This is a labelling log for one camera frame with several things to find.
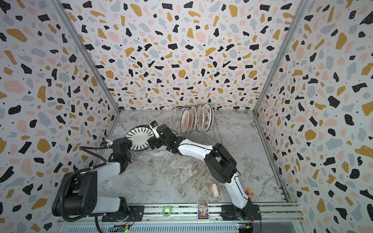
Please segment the black white striped plate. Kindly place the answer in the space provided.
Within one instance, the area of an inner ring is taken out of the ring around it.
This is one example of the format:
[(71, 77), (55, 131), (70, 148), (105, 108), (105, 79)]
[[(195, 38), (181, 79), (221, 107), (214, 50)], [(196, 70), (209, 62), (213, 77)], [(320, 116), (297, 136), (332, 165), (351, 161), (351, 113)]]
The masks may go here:
[(154, 136), (149, 126), (137, 126), (126, 134), (126, 138), (132, 141), (131, 150), (141, 151), (149, 148), (148, 140)]

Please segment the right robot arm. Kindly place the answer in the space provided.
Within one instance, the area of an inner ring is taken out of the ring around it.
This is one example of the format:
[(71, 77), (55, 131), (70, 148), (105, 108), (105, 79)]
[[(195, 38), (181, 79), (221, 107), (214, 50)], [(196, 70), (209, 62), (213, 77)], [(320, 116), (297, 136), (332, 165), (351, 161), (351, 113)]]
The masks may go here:
[(242, 220), (252, 217), (254, 205), (239, 181), (241, 174), (236, 167), (237, 162), (222, 144), (209, 146), (193, 142), (177, 136), (166, 124), (159, 126), (156, 121), (151, 122), (149, 127), (154, 133), (154, 137), (147, 140), (151, 149), (164, 146), (173, 154), (204, 161), (214, 179), (226, 187), (236, 217)]

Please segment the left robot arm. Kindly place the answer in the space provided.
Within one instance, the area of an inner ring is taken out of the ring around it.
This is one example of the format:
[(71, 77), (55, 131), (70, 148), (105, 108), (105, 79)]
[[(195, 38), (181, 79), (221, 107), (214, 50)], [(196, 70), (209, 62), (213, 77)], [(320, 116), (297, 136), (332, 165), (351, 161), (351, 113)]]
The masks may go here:
[(123, 173), (131, 163), (132, 141), (120, 138), (104, 140), (98, 148), (79, 149), (99, 158), (102, 163), (74, 170), (64, 175), (53, 201), (51, 211), (66, 222), (102, 216), (105, 221), (123, 221), (130, 215), (124, 197), (103, 197), (98, 194), (99, 183)]

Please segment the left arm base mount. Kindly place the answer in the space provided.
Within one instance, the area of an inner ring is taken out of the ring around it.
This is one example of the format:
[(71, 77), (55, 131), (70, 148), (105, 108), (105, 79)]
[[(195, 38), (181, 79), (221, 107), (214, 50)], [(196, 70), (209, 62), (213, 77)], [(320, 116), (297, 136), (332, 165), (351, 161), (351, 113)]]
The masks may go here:
[(120, 208), (116, 212), (107, 213), (102, 217), (102, 222), (113, 222), (117, 224), (141, 222), (145, 206), (130, 205), (129, 207)]

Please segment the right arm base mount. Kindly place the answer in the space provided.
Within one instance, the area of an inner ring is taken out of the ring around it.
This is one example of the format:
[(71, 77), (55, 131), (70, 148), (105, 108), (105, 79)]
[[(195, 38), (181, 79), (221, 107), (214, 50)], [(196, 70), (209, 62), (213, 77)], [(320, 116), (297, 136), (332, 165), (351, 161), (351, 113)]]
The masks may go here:
[(234, 205), (222, 205), (220, 216), (223, 220), (262, 220), (259, 206), (252, 203), (247, 203), (243, 209)]

